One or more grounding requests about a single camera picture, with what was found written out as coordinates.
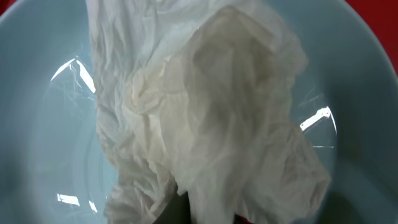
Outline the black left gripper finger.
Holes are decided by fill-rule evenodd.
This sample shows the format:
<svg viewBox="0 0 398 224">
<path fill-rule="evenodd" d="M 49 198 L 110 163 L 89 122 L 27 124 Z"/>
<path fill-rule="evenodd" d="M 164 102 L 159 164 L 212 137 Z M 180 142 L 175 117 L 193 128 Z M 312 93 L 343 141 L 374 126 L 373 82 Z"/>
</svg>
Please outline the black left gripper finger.
<svg viewBox="0 0 398 224">
<path fill-rule="evenodd" d="M 190 201 L 188 193 L 175 193 L 166 208 L 153 224 L 191 224 Z"/>
</svg>

